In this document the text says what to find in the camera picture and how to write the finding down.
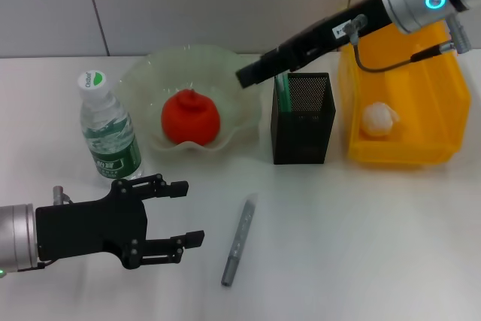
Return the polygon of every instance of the red fruit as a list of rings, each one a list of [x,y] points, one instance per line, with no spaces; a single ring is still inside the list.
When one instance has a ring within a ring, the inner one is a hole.
[[[220,130],[216,105],[205,95],[185,89],[170,97],[162,109],[162,128],[175,144],[192,141],[201,146],[215,139]]]

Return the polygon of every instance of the yellow bin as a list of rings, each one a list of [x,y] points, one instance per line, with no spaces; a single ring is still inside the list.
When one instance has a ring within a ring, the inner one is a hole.
[[[390,25],[363,37],[359,52],[365,66],[383,68],[447,39],[444,23],[411,35]],[[453,53],[372,74],[358,68],[349,45],[342,49],[338,77],[351,159],[434,165],[448,161],[461,148],[470,94]],[[381,138],[361,130],[362,111],[377,101],[401,118]]]

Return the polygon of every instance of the white bottle cap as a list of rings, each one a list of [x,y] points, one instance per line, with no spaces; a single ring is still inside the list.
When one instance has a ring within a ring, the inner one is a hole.
[[[101,71],[86,71],[78,77],[80,97],[84,101],[99,101],[108,94],[110,87]]]

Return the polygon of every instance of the white ball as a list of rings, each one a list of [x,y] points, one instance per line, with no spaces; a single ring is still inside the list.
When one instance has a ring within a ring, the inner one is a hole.
[[[373,137],[388,135],[393,125],[401,121],[398,114],[387,104],[376,102],[367,106],[362,113],[362,130]]]

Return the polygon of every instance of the blue indicator light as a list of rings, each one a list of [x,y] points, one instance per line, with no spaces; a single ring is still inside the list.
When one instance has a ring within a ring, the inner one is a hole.
[[[441,9],[446,4],[446,0],[426,0],[425,3],[429,9],[436,10]]]

